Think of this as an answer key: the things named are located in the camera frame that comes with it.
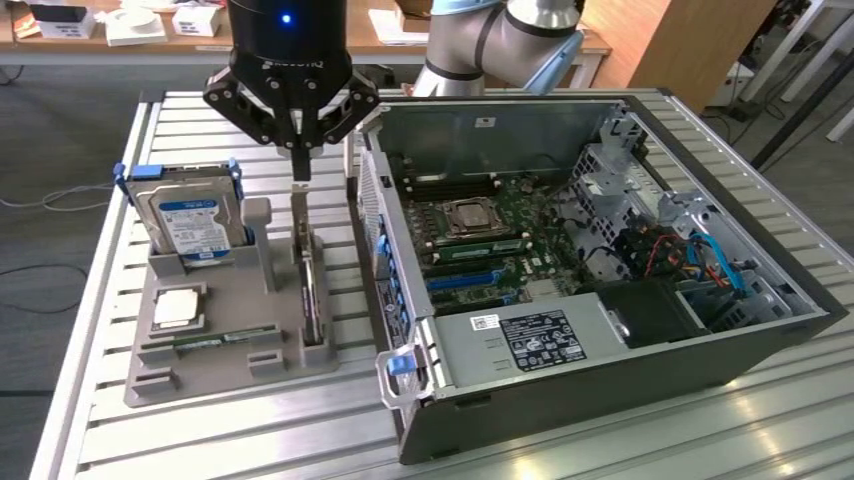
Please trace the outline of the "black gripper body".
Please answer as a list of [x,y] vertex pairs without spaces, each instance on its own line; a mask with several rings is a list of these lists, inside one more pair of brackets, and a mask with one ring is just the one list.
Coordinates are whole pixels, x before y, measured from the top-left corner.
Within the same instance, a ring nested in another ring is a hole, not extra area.
[[269,108],[320,110],[352,75],[344,1],[229,1],[232,81]]

